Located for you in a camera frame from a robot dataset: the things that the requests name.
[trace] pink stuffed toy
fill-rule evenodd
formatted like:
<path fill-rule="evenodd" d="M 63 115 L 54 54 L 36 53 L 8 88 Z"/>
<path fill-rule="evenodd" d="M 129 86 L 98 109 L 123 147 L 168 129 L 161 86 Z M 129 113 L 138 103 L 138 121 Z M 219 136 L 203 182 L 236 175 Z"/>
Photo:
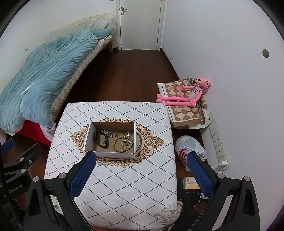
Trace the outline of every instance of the pink stuffed toy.
<path fill-rule="evenodd" d="M 163 97 L 160 94 L 157 94 L 157 103 L 164 103 L 167 106 L 196 106 L 196 102 L 200 99 L 200 97 L 203 94 L 203 89 L 204 88 L 209 88 L 211 87 L 211 83 L 208 82 L 205 78 L 199 78 L 197 79 L 196 83 L 194 86 L 179 86 L 178 91 L 180 97 Z M 184 89 L 192 89 L 194 90 L 191 92 L 188 98 L 184 98 L 182 94 L 182 90 Z"/>

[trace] black bracelet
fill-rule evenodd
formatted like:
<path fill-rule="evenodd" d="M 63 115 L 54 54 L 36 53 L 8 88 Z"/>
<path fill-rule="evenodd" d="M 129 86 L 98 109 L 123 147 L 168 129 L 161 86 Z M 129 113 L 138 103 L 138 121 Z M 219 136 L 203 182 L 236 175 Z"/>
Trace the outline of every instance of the black bracelet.
<path fill-rule="evenodd" d="M 101 144 L 98 142 L 99 134 L 104 135 L 104 137 L 105 137 L 105 145 L 101 145 Z M 94 140 L 95 140 L 95 142 L 96 142 L 100 147 L 102 147 L 102 148 L 104 148 L 104 149 L 107 149 L 107 148 L 108 148 L 108 138 L 107 138 L 107 136 L 106 136 L 106 134 L 105 134 L 104 132 L 99 131 L 99 130 L 95 131 Z"/>

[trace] white plastic bag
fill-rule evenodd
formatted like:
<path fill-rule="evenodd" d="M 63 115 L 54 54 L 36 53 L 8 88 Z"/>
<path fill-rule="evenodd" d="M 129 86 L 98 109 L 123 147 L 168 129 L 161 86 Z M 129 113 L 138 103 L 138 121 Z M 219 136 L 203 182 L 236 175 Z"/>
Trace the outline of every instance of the white plastic bag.
<path fill-rule="evenodd" d="M 187 155 L 189 152 L 192 152 L 192 151 L 196 152 L 203 162 L 205 161 L 205 159 L 207 159 L 205 149 L 201 146 L 201 144 L 196 139 L 194 139 L 193 137 L 189 135 L 185 135 L 185 136 L 178 138 L 176 142 L 175 150 L 178 154 L 177 156 L 179 160 L 184 165 L 185 170 L 187 170 L 188 172 L 190 172 L 190 170 L 187 166 L 186 160 L 187 160 Z"/>

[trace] blue gripper pad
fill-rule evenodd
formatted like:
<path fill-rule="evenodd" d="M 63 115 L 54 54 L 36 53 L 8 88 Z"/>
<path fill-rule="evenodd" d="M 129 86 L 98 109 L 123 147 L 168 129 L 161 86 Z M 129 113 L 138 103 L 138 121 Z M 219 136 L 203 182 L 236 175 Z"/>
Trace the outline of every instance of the blue gripper pad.
<path fill-rule="evenodd" d="M 187 156 L 187 165 L 204 196 L 212 199 L 214 196 L 213 182 L 191 152 Z"/>
<path fill-rule="evenodd" d="M 10 151 L 12 148 L 15 147 L 15 141 L 13 139 L 9 139 L 4 144 L 1 145 L 2 155 Z"/>
<path fill-rule="evenodd" d="M 87 180 L 96 166 L 96 162 L 96 154 L 92 152 L 71 180 L 69 195 L 72 199 L 74 197 L 78 197 L 82 192 Z"/>

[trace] white tablecloth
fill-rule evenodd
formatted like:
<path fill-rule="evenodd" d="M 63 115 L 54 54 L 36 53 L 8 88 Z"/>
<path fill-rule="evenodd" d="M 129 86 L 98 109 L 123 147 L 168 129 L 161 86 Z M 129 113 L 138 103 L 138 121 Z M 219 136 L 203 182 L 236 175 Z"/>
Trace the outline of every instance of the white tablecloth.
<path fill-rule="evenodd" d="M 91 225 L 152 230 L 176 221 L 174 146 L 167 108 L 160 103 L 69 103 L 56 129 L 45 179 L 55 178 L 84 156 L 83 140 L 91 121 L 135 121 L 136 158 L 97 159 L 82 193 L 74 201 Z"/>

